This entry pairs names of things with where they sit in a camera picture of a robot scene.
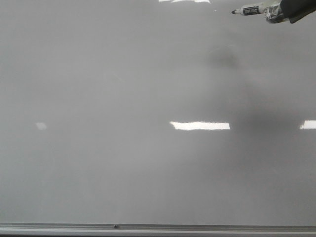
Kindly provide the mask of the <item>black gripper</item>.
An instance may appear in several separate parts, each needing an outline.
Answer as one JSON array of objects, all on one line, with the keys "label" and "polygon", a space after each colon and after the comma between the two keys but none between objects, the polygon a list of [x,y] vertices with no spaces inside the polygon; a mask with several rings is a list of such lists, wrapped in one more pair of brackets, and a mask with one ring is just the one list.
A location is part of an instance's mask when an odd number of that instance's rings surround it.
[{"label": "black gripper", "polygon": [[315,12],[316,0],[282,0],[281,10],[291,24]]}]

